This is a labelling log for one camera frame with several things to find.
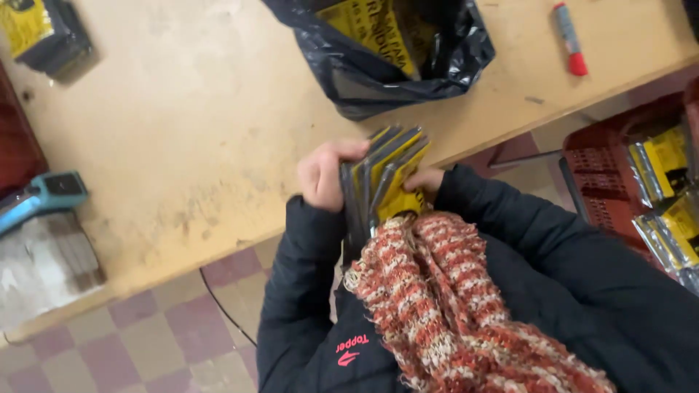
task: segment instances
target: plastic crate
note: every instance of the plastic crate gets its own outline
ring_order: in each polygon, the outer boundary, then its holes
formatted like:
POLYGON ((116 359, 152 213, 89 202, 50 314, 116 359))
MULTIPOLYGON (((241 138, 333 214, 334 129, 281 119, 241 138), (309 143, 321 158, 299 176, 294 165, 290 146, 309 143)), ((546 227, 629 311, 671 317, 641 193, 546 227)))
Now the plastic crate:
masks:
POLYGON ((41 148, 0 65, 0 199, 47 169, 41 148))
POLYGON ((675 93, 580 129, 563 142, 563 156, 575 181, 589 222, 645 250, 632 224, 648 211, 628 163, 624 135, 633 124, 685 111, 683 94, 675 93))

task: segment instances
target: red marker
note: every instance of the red marker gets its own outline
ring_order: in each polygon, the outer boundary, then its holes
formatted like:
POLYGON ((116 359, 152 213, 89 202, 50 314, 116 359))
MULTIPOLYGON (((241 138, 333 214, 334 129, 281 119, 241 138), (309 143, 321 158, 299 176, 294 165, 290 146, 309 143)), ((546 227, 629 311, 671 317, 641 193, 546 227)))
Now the red marker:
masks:
POLYGON ((559 27, 561 28, 561 33, 565 40, 565 46, 568 48, 568 53, 570 53, 568 58, 568 69, 570 73, 577 76, 587 75, 587 66, 585 65, 585 60, 582 58, 580 43, 577 41, 575 29, 573 29, 572 20, 570 20, 568 6, 563 2, 558 3, 554 6, 554 12, 556 13, 556 19, 559 21, 559 27))

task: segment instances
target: blue heat sealer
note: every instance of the blue heat sealer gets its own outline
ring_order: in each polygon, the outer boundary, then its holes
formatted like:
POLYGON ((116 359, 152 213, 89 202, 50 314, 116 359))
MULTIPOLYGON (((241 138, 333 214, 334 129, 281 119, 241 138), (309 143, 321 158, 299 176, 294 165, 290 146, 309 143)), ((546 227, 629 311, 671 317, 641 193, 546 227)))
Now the blue heat sealer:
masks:
POLYGON ((22 191, 0 201, 0 236, 34 216, 69 210, 85 199, 87 190, 76 171, 36 176, 22 191))

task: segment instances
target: hand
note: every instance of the hand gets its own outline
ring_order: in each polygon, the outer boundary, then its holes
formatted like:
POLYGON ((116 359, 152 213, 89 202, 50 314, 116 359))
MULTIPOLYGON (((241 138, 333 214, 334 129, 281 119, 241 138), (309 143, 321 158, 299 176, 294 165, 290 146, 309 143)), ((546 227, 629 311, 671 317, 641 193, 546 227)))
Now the hand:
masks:
POLYGON ((345 205, 340 186, 340 161, 364 158, 369 141, 328 142, 298 163, 298 182, 303 200, 309 205, 339 212, 345 205))
POLYGON ((425 192, 434 193, 439 191, 443 178, 444 171, 442 169, 423 168, 413 176, 410 176, 403 183, 403 188, 405 188, 405 191, 412 191, 422 187, 425 192))

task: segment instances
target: person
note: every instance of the person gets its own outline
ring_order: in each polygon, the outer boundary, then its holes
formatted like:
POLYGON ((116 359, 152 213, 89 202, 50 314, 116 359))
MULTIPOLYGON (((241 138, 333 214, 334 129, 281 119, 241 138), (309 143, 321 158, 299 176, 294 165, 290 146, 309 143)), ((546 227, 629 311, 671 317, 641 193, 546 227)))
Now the person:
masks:
MULTIPOLYGON (((298 165, 303 196, 265 288, 260 392, 409 392, 394 356, 342 284, 328 302, 346 224, 338 165, 365 141, 326 143, 298 165), (350 341, 351 352, 338 350, 350 341)), ((535 325, 619 392, 699 391, 699 298, 574 213, 462 165, 423 169, 404 187, 437 192, 435 210, 475 223, 487 272, 512 319, 535 325)))

